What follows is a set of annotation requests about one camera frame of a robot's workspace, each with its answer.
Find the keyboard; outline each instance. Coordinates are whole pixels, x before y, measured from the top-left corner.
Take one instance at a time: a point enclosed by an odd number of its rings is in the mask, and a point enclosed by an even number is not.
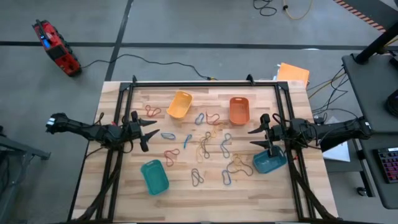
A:
[[[398,183],[398,149],[375,149],[375,154],[386,182]]]

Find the yellow black striped tape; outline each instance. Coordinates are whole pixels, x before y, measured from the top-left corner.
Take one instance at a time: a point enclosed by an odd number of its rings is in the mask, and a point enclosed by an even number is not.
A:
[[[334,0],[334,2],[336,2],[340,6],[343,6],[345,9],[349,10],[350,13],[354,14],[356,17],[358,17],[358,18],[362,19],[363,21],[367,22],[370,26],[373,26],[378,31],[381,31],[381,32],[385,32],[386,31],[382,25],[379,25],[377,22],[374,22],[369,17],[365,16],[364,14],[362,14],[358,10],[354,9],[349,4],[345,3],[343,0]]]

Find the butcher block tabletop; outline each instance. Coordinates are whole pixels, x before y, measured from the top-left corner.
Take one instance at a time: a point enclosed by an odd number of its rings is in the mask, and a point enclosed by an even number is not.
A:
[[[103,85],[96,114],[97,120],[100,113],[104,113],[102,124],[110,124],[114,118],[119,85],[120,82],[105,82]],[[312,121],[312,112],[303,83],[289,82],[289,90],[295,117]],[[176,91],[184,91],[193,96],[192,104],[184,119],[175,119],[167,114],[167,108],[174,99]],[[286,112],[285,97],[283,92],[281,93]],[[244,97],[249,100],[250,120],[245,125],[234,125],[229,121],[229,100],[232,97]],[[121,116],[124,115],[126,98],[126,96],[123,98]],[[150,112],[154,108],[160,108],[161,112],[150,118],[147,116],[147,105],[151,107]],[[259,174],[252,164],[253,155],[259,154],[264,149],[249,142],[264,140],[265,133],[248,134],[248,131],[259,127],[259,118],[263,113],[278,113],[273,86],[138,87],[134,88],[132,96],[131,111],[134,110],[142,119],[157,121],[155,124],[143,127],[143,133],[155,129],[160,131],[149,140],[149,152],[142,152],[139,141],[135,140],[132,152],[123,156],[114,222],[292,222],[297,220],[288,165],[285,164],[268,174]],[[219,114],[220,118],[216,123],[220,125],[209,125],[206,123],[206,118],[201,124],[195,124],[195,119],[200,113]],[[208,118],[210,123],[215,119],[216,116]],[[270,126],[276,124],[271,118]],[[205,146],[210,155],[208,159],[203,157],[202,149],[198,149],[200,140],[205,137],[207,131],[212,133]],[[173,133],[176,139],[164,139],[161,133]],[[227,133],[232,137],[224,143],[230,153],[229,158],[225,158],[226,154],[223,154],[220,148]],[[183,145],[189,134],[192,138],[184,149]],[[282,142],[275,144],[284,150]],[[99,147],[99,143],[90,142],[87,153]],[[129,143],[125,144],[125,151],[129,151],[130,148]],[[164,152],[174,149],[178,149],[180,154],[168,153],[174,164],[167,166]],[[106,154],[107,150],[102,149],[85,160],[72,218],[83,214],[100,191]],[[322,152],[307,148],[303,150],[303,155],[310,188],[325,208],[337,216]],[[243,169],[246,172],[230,174],[231,184],[226,185],[228,176],[224,172],[225,180],[223,180],[222,171],[226,169],[232,157],[241,158],[241,161],[250,167],[240,162],[237,162],[238,165],[232,163],[229,170]],[[155,159],[162,162],[169,179],[169,189],[153,196],[148,193],[141,167]],[[192,169],[197,169],[203,178],[203,183],[192,179]],[[302,191],[300,196],[303,209],[307,213]],[[106,197],[106,204],[109,198],[110,191]]]

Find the orange plastic basket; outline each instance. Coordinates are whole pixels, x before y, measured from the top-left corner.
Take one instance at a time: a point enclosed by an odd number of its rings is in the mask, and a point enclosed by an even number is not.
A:
[[[175,97],[167,109],[167,113],[173,118],[181,119],[191,106],[193,97],[191,94],[185,93],[184,91],[177,91]]]
[[[233,124],[246,124],[250,120],[249,100],[234,97],[229,100],[229,120]]]

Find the white paper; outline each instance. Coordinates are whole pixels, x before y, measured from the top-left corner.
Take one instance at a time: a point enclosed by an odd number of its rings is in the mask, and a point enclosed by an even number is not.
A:
[[[327,124],[338,123],[339,121],[335,117],[331,117]],[[323,153],[324,159],[333,159],[337,161],[349,162],[349,152],[347,142],[343,142],[338,146],[331,148]]]

